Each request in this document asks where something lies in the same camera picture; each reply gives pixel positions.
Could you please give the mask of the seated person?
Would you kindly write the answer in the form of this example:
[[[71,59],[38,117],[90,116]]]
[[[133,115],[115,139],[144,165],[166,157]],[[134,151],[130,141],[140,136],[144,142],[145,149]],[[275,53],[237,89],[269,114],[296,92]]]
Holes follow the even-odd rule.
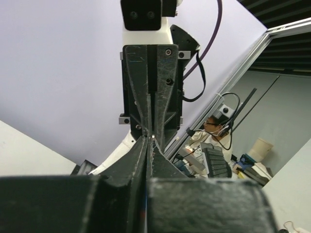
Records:
[[[220,117],[210,116],[204,123],[204,128],[197,131],[189,141],[189,146],[195,150],[195,157],[198,161],[203,162],[203,156],[198,152],[200,144],[202,142],[212,144],[213,146],[222,150],[224,160],[227,164],[231,163],[232,156],[232,142],[231,142],[231,130],[226,126],[226,122],[229,120],[225,115]],[[194,166],[187,163],[187,160],[177,160],[175,162],[176,167],[181,170],[188,177],[207,177],[206,170],[202,172],[196,172]]]

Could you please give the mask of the black keyboard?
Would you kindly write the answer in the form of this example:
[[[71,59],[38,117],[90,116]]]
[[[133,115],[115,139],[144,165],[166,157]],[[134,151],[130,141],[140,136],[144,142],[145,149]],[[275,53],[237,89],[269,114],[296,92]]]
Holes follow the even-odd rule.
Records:
[[[209,178],[232,178],[231,168],[225,161],[220,147],[210,143],[201,143],[200,147]]]

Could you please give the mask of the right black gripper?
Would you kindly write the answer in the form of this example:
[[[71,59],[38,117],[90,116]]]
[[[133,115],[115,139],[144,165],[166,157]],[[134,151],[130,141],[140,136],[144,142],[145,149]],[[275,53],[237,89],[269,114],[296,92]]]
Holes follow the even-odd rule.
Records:
[[[182,69],[190,61],[191,51],[178,51],[174,44],[156,45],[156,61],[148,62],[146,45],[127,45],[120,59],[124,113],[119,124],[131,124],[135,138],[150,137],[151,100],[155,104],[154,135],[159,148],[164,150],[183,123]]]

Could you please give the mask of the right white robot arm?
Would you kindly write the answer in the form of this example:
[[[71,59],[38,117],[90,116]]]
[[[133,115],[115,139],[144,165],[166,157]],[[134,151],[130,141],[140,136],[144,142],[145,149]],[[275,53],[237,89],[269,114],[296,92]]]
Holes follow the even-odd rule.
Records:
[[[123,159],[146,138],[160,153],[176,136],[182,118],[183,73],[200,45],[176,25],[166,28],[169,42],[128,41],[121,52],[124,112],[120,123],[130,128],[113,152],[91,175],[99,175]]]

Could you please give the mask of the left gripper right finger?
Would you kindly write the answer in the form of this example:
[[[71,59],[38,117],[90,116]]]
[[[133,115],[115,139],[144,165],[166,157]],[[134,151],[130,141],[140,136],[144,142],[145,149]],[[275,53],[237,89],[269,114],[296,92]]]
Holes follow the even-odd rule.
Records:
[[[262,188],[252,180],[196,179],[168,161],[149,138],[146,228],[149,233],[275,233]]]

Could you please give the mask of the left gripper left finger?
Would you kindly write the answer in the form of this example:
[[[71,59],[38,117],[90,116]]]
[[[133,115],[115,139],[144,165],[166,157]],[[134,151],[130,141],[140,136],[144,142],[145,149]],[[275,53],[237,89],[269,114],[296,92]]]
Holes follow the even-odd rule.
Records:
[[[3,233],[139,233],[145,221],[142,136],[99,175],[15,176],[0,180]]]

